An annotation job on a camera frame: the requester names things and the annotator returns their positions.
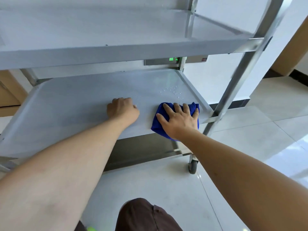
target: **leg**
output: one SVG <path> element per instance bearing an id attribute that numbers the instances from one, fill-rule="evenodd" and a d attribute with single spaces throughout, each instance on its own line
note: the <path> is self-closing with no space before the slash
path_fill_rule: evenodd
<path id="1" fill-rule="evenodd" d="M 127 202 L 120 210 L 116 231 L 182 231 L 171 215 L 146 199 Z"/>

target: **blue rag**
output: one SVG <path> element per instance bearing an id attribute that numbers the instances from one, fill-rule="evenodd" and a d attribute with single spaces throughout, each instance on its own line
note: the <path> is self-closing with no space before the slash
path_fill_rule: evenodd
<path id="1" fill-rule="evenodd" d="M 167 102 L 164 102 L 165 104 L 169 105 L 170 108 L 172 108 L 172 110 L 175 112 L 175 109 L 174 109 L 174 105 L 172 103 L 167 103 Z M 164 103 L 161 103 L 159 106 L 158 106 L 158 109 L 156 111 L 156 113 L 160 113 L 161 115 L 164 116 L 164 118 L 169 121 L 169 115 L 167 114 L 167 112 L 165 111 L 164 107 L 163 107 L 163 104 Z M 200 109 L 199 109 L 199 104 L 195 104 L 194 102 L 192 104 L 189 104 L 188 105 L 189 107 L 189 110 L 190 110 L 190 115 L 192 116 L 193 113 L 195 112 L 196 108 L 198 108 L 199 112 L 200 112 Z M 157 117 L 156 117 L 156 114 L 154 116 L 154 119 L 153 119 L 153 124 L 152 124 L 152 127 L 151 127 L 151 130 L 154 131 L 155 133 L 158 133 L 159 135 L 161 136 L 164 136 L 165 138 L 168 138 L 170 140 L 173 140 L 173 141 L 176 141 L 172 138 L 170 138 L 166 132 L 164 131 L 163 127 L 161 126 L 161 124 L 159 123 Z"/>

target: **floor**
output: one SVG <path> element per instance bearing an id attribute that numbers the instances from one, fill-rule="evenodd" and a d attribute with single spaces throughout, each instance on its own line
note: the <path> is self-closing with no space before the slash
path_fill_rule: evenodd
<path id="1" fill-rule="evenodd" d="M 292 78 L 263 79 L 248 105 L 228 110 L 211 137 L 308 188 L 308 87 Z M 82 222 L 97 231 L 114 230 L 121 206 L 143 197 L 163 207 L 183 230 L 248 231 L 201 164 L 195 175 L 188 173 L 188 160 L 161 159 L 104 173 Z"/>

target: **caster wheel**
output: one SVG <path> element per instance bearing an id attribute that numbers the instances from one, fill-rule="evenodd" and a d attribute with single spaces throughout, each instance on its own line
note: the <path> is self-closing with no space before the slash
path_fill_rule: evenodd
<path id="1" fill-rule="evenodd" d="M 188 164 L 188 170 L 191 174 L 195 174 L 197 171 L 197 164 L 198 161 L 197 160 L 192 160 L 191 163 Z"/>

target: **baseboard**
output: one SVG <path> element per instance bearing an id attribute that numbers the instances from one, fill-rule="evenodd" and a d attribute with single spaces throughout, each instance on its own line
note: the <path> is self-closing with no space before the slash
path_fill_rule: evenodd
<path id="1" fill-rule="evenodd" d="M 275 70 L 269 69 L 263 78 L 275 78 L 275 77 L 283 77 L 283 75 L 279 74 Z"/>
<path id="2" fill-rule="evenodd" d="M 308 75 L 298 71 L 297 69 L 294 69 L 289 76 L 305 86 L 308 86 Z"/>
<path id="3" fill-rule="evenodd" d="M 231 103 L 228 109 L 242 108 L 245 107 L 250 99 L 245 100 L 235 100 Z M 214 110 L 218 104 L 210 104 L 211 108 Z"/>

